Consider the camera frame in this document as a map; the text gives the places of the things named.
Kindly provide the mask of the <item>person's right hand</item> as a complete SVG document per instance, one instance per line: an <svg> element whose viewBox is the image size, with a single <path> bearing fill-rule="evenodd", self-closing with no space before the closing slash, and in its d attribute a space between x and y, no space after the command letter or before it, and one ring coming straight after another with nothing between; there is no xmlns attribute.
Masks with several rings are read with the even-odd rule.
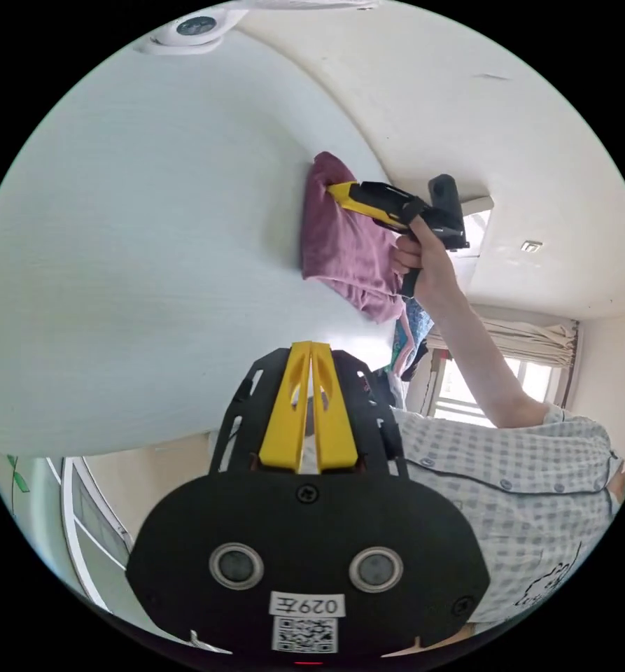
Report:
<svg viewBox="0 0 625 672"><path fill-rule="evenodd" d="M413 298L430 312L434 306L451 302L461 294L442 242L420 217L411 222L409 234L397 238L390 251L390 264L403 278L415 275Z"/></svg>

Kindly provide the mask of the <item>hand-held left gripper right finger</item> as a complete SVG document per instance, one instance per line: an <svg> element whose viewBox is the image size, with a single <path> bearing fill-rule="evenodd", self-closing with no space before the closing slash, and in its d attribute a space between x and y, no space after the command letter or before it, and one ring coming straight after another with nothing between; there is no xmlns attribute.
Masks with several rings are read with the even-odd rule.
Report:
<svg viewBox="0 0 625 672"><path fill-rule="evenodd" d="M328 344L310 346L314 437L319 471L352 470L358 462L344 395Z"/></svg>

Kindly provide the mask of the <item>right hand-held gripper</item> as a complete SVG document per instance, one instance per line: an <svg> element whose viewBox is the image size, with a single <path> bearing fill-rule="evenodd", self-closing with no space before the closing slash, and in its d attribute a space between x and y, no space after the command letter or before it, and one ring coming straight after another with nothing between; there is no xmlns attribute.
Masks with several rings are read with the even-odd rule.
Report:
<svg viewBox="0 0 625 672"><path fill-rule="evenodd" d="M397 234L393 269L408 298L455 295L458 286L449 252L469 246L456 182L431 180L428 199L391 185L348 181L329 185L337 205Z"/></svg>

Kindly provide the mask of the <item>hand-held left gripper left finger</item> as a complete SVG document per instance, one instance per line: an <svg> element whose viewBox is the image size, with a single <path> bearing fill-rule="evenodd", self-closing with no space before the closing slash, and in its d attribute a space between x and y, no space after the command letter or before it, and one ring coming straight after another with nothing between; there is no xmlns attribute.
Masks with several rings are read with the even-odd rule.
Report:
<svg viewBox="0 0 625 672"><path fill-rule="evenodd" d="M269 469L298 471L307 424L311 342L296 342L286 359L258 458Z"/></svg>

